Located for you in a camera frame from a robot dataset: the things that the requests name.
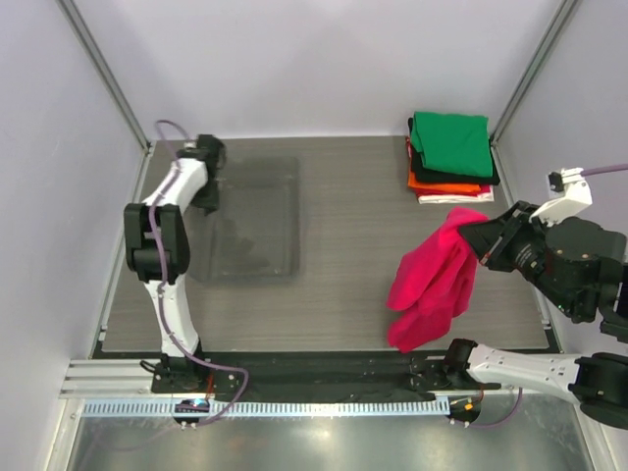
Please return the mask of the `right aluminium corner post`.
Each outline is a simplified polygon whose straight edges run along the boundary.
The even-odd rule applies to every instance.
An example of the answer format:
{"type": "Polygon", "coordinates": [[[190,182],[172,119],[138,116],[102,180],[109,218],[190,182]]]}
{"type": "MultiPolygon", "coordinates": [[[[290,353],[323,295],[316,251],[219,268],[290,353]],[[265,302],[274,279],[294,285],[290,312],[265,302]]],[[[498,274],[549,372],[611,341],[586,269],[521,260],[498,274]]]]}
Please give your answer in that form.
{"type": "Polygon", "coordinates": [[[559,2],[558,8],[551,17],[549,25],[543,33],[523,75],[517,82],[502,114],[497,120],[497,124],[491,134],[490,143],[492,145],[495,145],[504,134],[581,4],[580,0],[562,0],[559,2]]]}

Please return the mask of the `clear plastic bin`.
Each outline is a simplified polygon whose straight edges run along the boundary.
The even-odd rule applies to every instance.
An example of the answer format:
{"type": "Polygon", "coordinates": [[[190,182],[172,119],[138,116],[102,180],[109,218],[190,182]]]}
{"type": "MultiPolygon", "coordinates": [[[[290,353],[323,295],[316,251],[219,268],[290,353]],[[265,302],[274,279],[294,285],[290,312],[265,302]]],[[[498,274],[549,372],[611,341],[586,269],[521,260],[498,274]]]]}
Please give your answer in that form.
{"type": "Polygon", "coordinates": [[[218,177],[219,207],[186,213],[188,274],[204,285],[283,283],[300,265],[300,166],[294,157],[230,161],[218,177]]]}

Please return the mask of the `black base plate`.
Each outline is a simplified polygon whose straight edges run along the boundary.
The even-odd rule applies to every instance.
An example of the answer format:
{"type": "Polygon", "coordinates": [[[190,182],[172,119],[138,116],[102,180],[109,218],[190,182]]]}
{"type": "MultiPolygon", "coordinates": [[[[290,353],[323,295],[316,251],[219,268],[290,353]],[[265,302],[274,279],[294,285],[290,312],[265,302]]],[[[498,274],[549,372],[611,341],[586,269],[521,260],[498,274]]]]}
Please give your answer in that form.
{"type": "Polygon", "coordinates": [[[228,402],[387,403],[432,400],[445,391],[477,391],[466,373],[447,371],[441,356],[396,351],[216,352],[226,371],[188,360],[142,360],[154,393],[201,393],[228,402]]]}

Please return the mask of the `red folded t-shirt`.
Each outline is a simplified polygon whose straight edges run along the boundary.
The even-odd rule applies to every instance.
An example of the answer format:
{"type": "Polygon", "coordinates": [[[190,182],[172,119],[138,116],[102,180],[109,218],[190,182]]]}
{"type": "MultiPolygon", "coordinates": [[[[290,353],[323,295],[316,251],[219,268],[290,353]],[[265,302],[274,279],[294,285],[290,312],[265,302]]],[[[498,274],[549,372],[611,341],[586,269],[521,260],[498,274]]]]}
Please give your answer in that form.
{"type": "Polygon", "coordinates": [[[408,159],[411,161],[413,154],[412,154],[412,145],[411,145],[410,137],[406,136],[404,140],[405,140],[406,153],[407,153],[408,159]]]}

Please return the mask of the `left aluminium corner post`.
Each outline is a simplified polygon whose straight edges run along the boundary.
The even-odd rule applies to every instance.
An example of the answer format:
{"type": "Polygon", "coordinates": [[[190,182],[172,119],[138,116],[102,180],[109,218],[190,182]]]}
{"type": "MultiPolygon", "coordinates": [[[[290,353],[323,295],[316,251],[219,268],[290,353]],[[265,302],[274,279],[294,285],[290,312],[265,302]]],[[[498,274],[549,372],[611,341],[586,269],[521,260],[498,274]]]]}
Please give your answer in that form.
{"type": "Polygon", "coordinates": [[[134,140],[142,152],[146,154],[150,150],[151,141],[139,123],[76,2],[73,0],[56,0],[55,3],[65,16],[71,30],[78,39],[78,43],[100,77],[134,140]]]}

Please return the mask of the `white folded t-shirt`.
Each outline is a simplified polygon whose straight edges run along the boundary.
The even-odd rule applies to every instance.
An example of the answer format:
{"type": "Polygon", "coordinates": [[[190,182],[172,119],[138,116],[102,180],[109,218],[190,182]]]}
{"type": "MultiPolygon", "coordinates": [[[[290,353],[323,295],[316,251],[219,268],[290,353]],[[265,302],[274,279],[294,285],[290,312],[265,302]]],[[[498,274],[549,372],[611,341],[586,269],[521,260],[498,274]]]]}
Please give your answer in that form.
{"type": "Polygon", "coordinates": [[[420,204],[467,204],[494,202],[494,188],[489,185],[483,187],[477,194],[426,194],[418,195],[420,204]]]}

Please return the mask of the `aluminium frame rail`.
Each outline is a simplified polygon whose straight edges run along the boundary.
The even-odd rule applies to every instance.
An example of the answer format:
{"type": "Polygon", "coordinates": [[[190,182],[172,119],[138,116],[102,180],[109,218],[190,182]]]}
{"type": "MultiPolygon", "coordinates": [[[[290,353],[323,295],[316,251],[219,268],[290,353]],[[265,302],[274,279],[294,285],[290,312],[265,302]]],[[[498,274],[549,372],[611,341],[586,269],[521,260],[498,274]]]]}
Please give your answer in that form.
{"type": "Polygon", "coordinates": [[[153,374],[137,359],[72,360],[60,398],[125,398],[151,394],[153,374]]]}

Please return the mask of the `black folded t-shirt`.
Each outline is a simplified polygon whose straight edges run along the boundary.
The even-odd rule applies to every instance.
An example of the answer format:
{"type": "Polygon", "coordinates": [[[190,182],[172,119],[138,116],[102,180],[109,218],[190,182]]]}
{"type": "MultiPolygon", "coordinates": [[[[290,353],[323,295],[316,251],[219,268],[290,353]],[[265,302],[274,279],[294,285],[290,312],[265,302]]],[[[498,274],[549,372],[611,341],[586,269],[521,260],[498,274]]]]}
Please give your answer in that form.
{"type": "MultiPolygon", "coordinates": [[[[408,137],[411,137],[411,133],[413,130],[412,118],[409,118],[407,120],[407,126],[408,126],[408,137]]],[[[475,184],[489,184],[489,185],[500,184],[500,177],[499,177],[496,162],[495,162],[495,159],[493,158],[492,153],[490,153],[490,157],[491,157],[491,162],[493,164],[493,174],[487,178],[484,178],[484,177],[444,173],[444,172],[426,169],[421,160],[422,153],[418,151],[412,143],[411,145],[412,145],[413,155],[412,155],[412,160],[410,161],[410,171],[413,172],[416,178],[421,182],[425,182],[425,183],[475,183],[475,184]]]]}

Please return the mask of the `orange folded t-shirt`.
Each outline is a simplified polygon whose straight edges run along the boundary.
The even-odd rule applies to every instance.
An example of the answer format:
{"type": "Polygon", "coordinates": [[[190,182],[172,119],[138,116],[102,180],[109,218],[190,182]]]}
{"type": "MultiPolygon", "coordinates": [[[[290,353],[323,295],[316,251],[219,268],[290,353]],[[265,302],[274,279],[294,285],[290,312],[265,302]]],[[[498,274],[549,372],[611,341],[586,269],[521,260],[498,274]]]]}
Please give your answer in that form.
{"type": "Polygon", "coordinates": [[[462,194],[472,195],[482,191],[475,183],[425,183],[419,181],[413,172],[408,172],[407,186],[419,194],[462,194]]]}

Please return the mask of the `aluminium corner post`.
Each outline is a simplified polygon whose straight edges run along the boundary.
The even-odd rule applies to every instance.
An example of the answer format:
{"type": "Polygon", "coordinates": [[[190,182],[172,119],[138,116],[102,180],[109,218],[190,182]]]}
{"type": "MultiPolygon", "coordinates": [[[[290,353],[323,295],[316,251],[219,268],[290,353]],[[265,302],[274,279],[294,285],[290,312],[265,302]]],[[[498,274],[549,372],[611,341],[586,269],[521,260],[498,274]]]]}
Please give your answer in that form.
{"type": "Polygon", "coordinates": [[[146,154],[150,150],[151,141],[139,123],[76,2],[73,0],[56,0],[55,3],[65,16],[71,30],[78,39],[78,43],[100,77],[134,140],[142,152],[146,154]]]}
{"type": "Polygon", "coordinates": [[[495,145],[504,134],[581,4],[580,0],[562,0],[559,2],[558,8],[551,17],[549,25],[543,33],[523,75],[517,82],[502,114],[497,120],[497,124],[491,134],[490,143],[492,145],[495,145]]]}

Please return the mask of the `green folded t-shirt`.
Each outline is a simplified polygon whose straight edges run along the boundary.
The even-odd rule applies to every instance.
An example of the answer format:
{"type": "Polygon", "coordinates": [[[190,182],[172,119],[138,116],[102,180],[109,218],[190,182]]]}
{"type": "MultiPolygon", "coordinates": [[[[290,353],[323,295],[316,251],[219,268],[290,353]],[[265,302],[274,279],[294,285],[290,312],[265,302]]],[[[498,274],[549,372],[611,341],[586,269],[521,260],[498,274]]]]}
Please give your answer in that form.
{"type": "Polygon", "coordinates": [[[417,111],[410,142],[426,170],[487,179],[494,173],[488,123],[482,115],[417,111]]]}

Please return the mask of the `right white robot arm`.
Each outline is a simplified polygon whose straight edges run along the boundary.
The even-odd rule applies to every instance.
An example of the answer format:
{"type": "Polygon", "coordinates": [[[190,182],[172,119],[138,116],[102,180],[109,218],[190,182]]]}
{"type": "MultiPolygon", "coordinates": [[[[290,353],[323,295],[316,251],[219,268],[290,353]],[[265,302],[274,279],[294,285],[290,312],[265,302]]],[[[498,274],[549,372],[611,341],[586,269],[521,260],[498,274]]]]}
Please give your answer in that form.
{"type": "MultiPolygon", "coordinates": [[[[501,216],[465,224],[458,232],[482,266],[519,272],[572,323],[600,319],[602,333],[625,342],[626,236],[576,216],[545,223],[535,209],[519,201],[501,216]]],[[[456,339],[442,368],[445,381],[456,389],[513,385],[574,403],[606,426],[627,427],[627,359],[623,355],[528,355],[456,339]]]]}

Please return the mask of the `crimson red t-shirt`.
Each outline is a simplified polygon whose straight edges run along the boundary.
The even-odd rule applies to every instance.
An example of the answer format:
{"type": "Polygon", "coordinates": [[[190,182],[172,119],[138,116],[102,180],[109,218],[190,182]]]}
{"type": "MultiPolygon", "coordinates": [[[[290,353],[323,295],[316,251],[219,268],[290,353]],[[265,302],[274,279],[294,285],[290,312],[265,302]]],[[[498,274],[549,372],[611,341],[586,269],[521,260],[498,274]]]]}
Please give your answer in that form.
{"type": "Polygon", "coordinates": [[[399,314],[388,329],[389,346],[408,353],[438,340],[468,309],[478,261],[458,230],[488,220],[479,211],[456,207],[425,241],[402,256],[386,303],[399,314]]]}

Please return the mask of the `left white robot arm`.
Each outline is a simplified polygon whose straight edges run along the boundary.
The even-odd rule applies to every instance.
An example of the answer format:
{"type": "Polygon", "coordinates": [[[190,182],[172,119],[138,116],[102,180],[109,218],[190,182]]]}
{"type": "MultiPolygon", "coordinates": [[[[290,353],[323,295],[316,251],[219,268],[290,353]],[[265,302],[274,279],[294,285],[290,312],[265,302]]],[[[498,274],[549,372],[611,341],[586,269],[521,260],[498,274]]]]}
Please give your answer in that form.
{"type": "Polygon", "coordinates": [[[161,333],[161,353],[154,372],[174,375],[190,392],[209,378],[202,346],[193,327],[185,291],[191,248],[183,216],[188,208],[203,217],[219,209],[217,177],[226,146],[213,134],[201,134],[175,152],[165,178],[143,200],[124,209],[126,262],[147,290],[161,333]]]}

